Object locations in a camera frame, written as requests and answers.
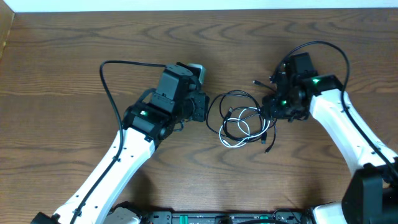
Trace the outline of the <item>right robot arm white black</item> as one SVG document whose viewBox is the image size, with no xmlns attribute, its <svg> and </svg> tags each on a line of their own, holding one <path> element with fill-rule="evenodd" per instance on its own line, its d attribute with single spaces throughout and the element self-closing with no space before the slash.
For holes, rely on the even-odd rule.
<svg viewBox="0 0 398 224">
<path fill-rule="evenodd" d="M 334 75 L 319 75 L 308 53 L 287 57 L 270 77 L 277 90 L 262 100 L 265 118 L 312 116 L 343 155 L 351 181 L 339 202 L 309 208 L 302 223 L 397 223 L 397 153 L 373 133 Z"/>
</svg>

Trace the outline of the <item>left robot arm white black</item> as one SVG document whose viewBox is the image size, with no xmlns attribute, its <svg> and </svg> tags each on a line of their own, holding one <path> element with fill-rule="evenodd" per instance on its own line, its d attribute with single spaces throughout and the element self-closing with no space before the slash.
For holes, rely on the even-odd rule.
<svg viewBox="0 0 398 224">
<path fill-rule="evenodd" d="M 49 216 L 32 223 L 141 223 L 144 216 L 116 199 L 159 144 L 185 120 L 203 122 L 209 97 L 201 89 L 206 70 L 200 64 L 161 64 L 157 88 L 146 90 L 118 114 L 119 130 L 108 152 L 75 194 Z"/>
</svg>

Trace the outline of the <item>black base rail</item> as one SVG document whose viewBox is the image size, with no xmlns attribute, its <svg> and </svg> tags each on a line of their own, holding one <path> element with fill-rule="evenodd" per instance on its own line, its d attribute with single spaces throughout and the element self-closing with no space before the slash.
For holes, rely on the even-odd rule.
<svg viewBox="0 0 398 224">
<path fill-rule="evenodd" d="M 257 213 L 244 212 L 172 212 L 152 211 L 143 215 L 142 224 L 217 224 L 242 223 L 251 220 L 265 220 L 266 223 L 312 223 L 303 212 L 280 208 L 276 211 Z"/>
</svg>

